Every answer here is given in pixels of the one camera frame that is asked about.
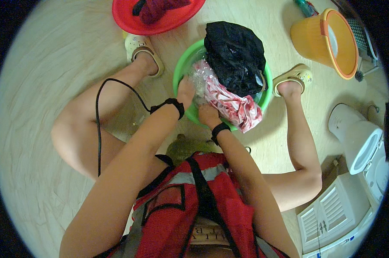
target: knee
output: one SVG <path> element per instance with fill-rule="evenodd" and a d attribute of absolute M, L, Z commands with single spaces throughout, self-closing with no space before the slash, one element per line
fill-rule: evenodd
<path fill-rule="evenodd" d="M 60 155 L 67 145 L 74 143 L 76 135 L 80 133 L 79 122 L 75 113 L 66 108 L 55 119 L 51 129 L 51 140 Z"/>
<path fill-rule="evenodd" d="M 308 184 L 311 189 L 312 199 L 315 198 L 322 189 L 322 171 L 321 167 L 308 170 Z"/>

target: beige floor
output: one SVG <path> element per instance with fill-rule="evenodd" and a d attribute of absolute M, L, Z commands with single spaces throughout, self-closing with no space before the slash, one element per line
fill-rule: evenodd
<path fill-rule="evenodd" d="M 329 0 L 312 3 L 318 11 L 334 7 Z M 312 68 L 315 84 L 306 89 L 302 100 L 319 160 L 340 154 L 342 147 L 327 130 L 329 113 L 340 102 L 360 109 L 367 84 L 343 80 L 332 68 L 301 57 L 289 37 L 290 25 L 301 18 L 290 0 L 207 0 L 187 23 L 151 37 L 166 72 L 161 80 L 147 79 L 138 92 L 148 105 L 172 96 L 171 78 L 177 60 L 188 46 L 205 36 L 206 23 L 238 23 L 262 39 L 274 77 L 297 63 Z M 9 50 L 0 77 L 0 188 L 16 228 L 37 257 L 57 257 L 64 230 L 93 185 L 53 149 L 49 135 L 53 121 L 70 99 L 125 65 L 122 30 L 115 24 L 107 0 L 42 1 Z M 122 140 L 130 137 L 144 117 L 136 100 L 110 125 Z M 286 132 L 285 104 L 275 98 L 256 128 L 244 135 L 234 133 L 245 146 L 252 147 L 262 173 L 284 173 L 293 170 Z M 204 138 L 209 134 L 184 118 L 161 150 L 177 133 Z M 295 211 L 283 215 L 301 251 Z"/>

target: red plastic basin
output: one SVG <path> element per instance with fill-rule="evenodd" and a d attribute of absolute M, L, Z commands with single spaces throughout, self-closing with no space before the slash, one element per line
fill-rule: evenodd
<path fill-rule="evenodd" d="M 206 0 L 191 0 L 191 4 L 182 8 L 167 11 L 156 23 L 146 25 L 140 21 L 139 16 L 133 16 L 133 6 L 138 0 L 114 0 L 113 18 L 124 31 L 136 35 L 160 34 L 176 27 L 192 18 L 203 6 Z"/>

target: red and white cloth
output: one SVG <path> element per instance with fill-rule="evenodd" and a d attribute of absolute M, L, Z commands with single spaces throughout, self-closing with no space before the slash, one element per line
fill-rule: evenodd
<path fill-rule="evenodd" d="M 206 82 L 205 98 L 236 128 L 245 133 L 262 121 L 262 110 L 250 95 L 239 97 L 219 83 L 206 60 L 193 64 Z"/>

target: orange bucket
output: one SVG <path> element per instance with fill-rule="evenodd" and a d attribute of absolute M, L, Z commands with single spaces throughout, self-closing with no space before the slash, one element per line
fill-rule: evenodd
<path fill-rule="evenodd" d="M 334 68 L 346 80 L 358 66 L 358 48 L 347 20 L 327 8 L 318 16 L 295 22 L 291 39 L 298 53 L 308 59 Z"/>

